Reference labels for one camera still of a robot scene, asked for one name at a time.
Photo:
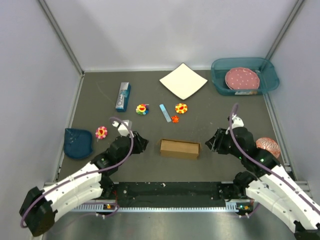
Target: pink polka dot plate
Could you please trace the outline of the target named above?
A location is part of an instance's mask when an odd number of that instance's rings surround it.
[[[235,90],[258,89],[260,79],[258,75],[249,68],[236,67],[226,73],[225,83],[230,89]]]

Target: white wall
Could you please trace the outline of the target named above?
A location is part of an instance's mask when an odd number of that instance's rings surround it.
[[[19,210],[53,180],[79,75],[36,0],[0,5],[0,239],[26,240]]]
[[[320,1],[306,1],[272,58],[280,78],[271,93],[296,174],[320,202]]]
[[[86,71],[265,57],[294,0],[46,0]]]

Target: flower toy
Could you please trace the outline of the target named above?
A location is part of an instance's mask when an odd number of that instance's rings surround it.
[[[186,111],[188,111],[187,104],[179,103],[175,105],[175,111],[177,114],[184,114]]]
[[[105,126],[98,127],[95,131],[95,137],[97,140],[104,139],[108,135],[107,128]]]
[[[172,119],[172,122],[175,123],[175,124],[179,122],[179,117],[178,116],[172,116],[171,119]]]
[[[139,115],[146,115],[149,112],[149,105],[140,104],[136,107],[135,112]]]

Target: blue ruler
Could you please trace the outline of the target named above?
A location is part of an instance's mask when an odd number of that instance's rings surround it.
[[[160,109],[161,109],[161,111],[162,111],[162,113],[163,113],[163,115],[164,115],[164,117],[165,117],[165,120],[166,120],[168,123],[171,122],[171,118],[170,118],[170,116],[169,116],[169,113],[167,112],[167,109],[165,108],[165,105],[160,104],[159,106],[160,106]]]

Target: orange flower toy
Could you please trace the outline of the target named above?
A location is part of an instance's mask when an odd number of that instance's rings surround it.
[[[187,104],[179,103],[175,105],[175,111],[177,114],[184,114],[188,111],[188,106]]]

